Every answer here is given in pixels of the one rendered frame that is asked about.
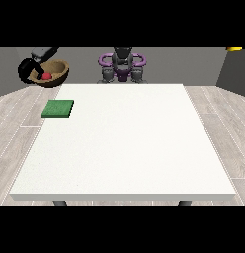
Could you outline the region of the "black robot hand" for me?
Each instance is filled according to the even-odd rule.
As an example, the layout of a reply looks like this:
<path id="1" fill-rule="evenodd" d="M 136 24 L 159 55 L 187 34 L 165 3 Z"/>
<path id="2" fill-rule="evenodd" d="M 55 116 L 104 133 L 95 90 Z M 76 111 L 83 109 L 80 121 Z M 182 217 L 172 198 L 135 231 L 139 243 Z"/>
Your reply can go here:
<path id="1" fill-rule="evenodd" d="M 33 81 L 29 79 L 33 70 L 38 73 L 37 79 L 40 80 L 44 70 L 32 58 L 25 58 L 18 66 L 19 78 L 26 84 L 33 84 Z"/>

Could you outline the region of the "brown wooden bowl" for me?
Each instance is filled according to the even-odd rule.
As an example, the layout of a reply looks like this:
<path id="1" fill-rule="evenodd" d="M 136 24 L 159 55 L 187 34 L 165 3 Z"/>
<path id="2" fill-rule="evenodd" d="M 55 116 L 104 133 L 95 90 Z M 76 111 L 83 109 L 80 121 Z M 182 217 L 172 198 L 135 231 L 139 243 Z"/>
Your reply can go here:
<path id="1" fill-rule="evenodd" d="M 49 60 L 41 64 L 41 68 L 50 73 L 52 78 L 48 80 L 38 80 L 38 73 L 33 70 L 30 74 L 30 79 L 39 86 L 44 88 L 53 88 L 61 85 L 67 78 L 69 73 L 69 64 L 62 59 Z"/>

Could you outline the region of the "green square pad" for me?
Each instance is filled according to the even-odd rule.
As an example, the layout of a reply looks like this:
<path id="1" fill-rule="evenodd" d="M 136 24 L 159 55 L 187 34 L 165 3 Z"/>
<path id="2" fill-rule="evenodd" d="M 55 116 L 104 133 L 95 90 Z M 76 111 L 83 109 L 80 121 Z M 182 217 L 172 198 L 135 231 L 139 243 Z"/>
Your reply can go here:
<path id="1" fill-rule="evenodd" d="M 43 118 L 68 118 L 73 105 L 73 100 L 49 100 L 41 116 Z"/>

